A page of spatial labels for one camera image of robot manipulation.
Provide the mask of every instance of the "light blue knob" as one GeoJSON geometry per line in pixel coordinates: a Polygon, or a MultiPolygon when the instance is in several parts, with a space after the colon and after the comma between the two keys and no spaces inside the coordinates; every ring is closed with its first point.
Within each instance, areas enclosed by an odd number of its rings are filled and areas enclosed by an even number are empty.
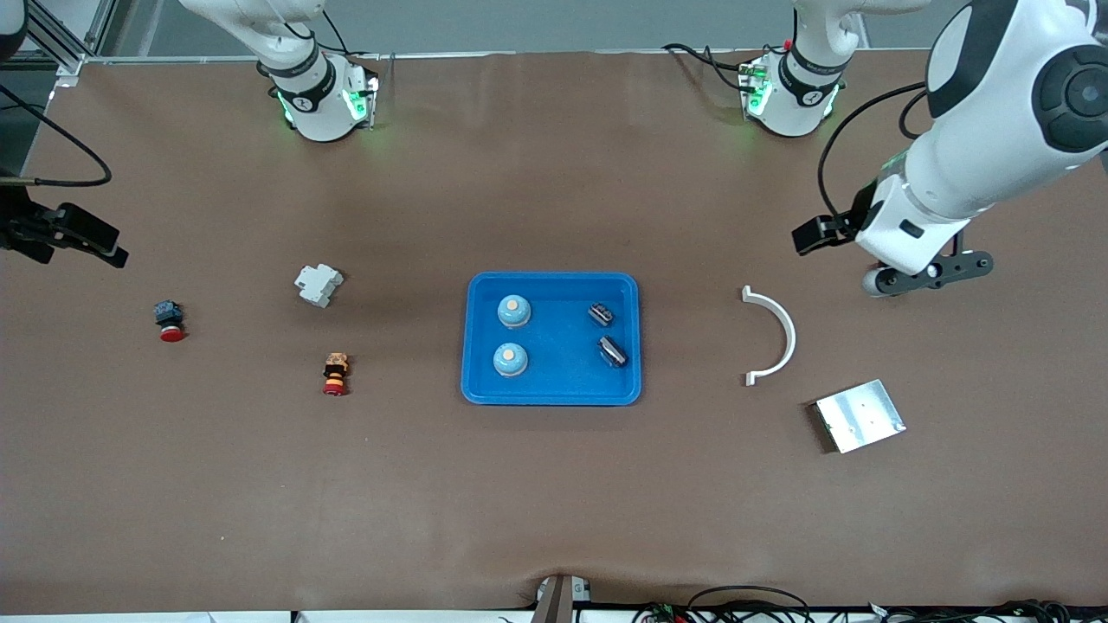
{"type": "Polygon", "coordinates": [[[527,369],[527,351],[519,344],[502,344],[492,357],[492,366],[505,377],[522,375],[527,369]]]}
{"type": "Polygon", "coordinates": [[[531,319],[531,304],[520,295],[510,294],[496,306],[496,315],[505,327],[515,329],[531,319]]]}

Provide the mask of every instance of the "gray wall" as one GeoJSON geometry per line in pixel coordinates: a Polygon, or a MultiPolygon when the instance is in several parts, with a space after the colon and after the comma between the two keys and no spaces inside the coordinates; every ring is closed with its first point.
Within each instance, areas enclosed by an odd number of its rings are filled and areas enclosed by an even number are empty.
{"type": "MultiPolygon", "coordinates": [[[[28,102],[44,105],[54,85],[54,72],[0,71],[0,83],[28,102]]],[[[0,95],[0,106],[11,103],[0,95]]],[[[0,111],[0,166],[12,173],[20,172],[38,127],[39,120],[22,109],[0,111]]]]}
{"type": "MultiPolygon", "coordinates": [[[[967,0],[933,0],[927,9],[868,17],[876,48],[925,48],[967,0]]],[[[787,0],[330,0],[351,50],[369,52],[558,52],[694,47],[759,48],[791,34],[787,0]]],[[[245,48],[176,0],[142,0],[116,55],[245,54],[245,48]]],[[[322,20],[311,28],[325,43],[322,20]]]]}

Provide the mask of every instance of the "red button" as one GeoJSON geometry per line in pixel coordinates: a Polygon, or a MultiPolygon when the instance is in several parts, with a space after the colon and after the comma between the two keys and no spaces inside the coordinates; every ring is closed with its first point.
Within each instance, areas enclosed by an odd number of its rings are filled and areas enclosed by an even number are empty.
{"type": "Polygon", "coordinates": [[[185,331],[181,327],[165,327],[162,329],[162,341],[181,341],[185,339],[185,331]]]}

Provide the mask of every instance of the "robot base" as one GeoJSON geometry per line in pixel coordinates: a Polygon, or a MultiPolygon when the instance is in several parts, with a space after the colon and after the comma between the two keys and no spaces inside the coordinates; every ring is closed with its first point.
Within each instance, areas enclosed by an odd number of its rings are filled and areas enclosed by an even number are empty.
{"type": "Polygon", "coordinates": [[[831,114],[839,86],[825,98],[823,105],[802,106],[796,95],[781,85],[780,64],[782,54],[767,52],[760,59],[742,65],[739,85],[753,89],[742,93],[742,112],[747,119],[761,123],[767,130],[781,136],[796,137],[811,133],[823,119],[831,114]]]}
{"type": "Polygon", "coordinates": [[[377,113],[377,74],[338,54],[324,54],[336,71],[335,86],[315,112],[302,112],[278,96],[289,126],[319,143],[338,141],[355,129],[373,126],[377,113]]]}

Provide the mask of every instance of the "stacked button component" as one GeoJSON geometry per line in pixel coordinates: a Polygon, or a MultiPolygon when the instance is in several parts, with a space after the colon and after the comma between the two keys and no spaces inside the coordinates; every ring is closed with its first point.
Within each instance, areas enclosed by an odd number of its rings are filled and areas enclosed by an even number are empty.
{"type": "Polygon", "coordinates": [[[328,396],[342,396],[346,394],[346,377],[350,371],[347,364],[346,353],[331,353],[327,356],[324,365],[324,394],[328,396]]]}
{"type": "Polygon", "coordinates": [[[501,376],[520,376],[527,369],[527,351],[519,344],[502,344],[492,357],[492,365],[501,376]]]}
{"type": "Polygon", "coordinates": [[[510,294],[496,306],[496,316],[510,329],[517,329],[531,319],[531,304],[522,296],[510,294]]]}
{"type": "Polygon", "coordinates": [[[185,339],[185,330],[182,328],[184,319],[181,306],[172,300],[163,300],[154,306],[154,324],[162,327],[162,341],[185,339]]]}

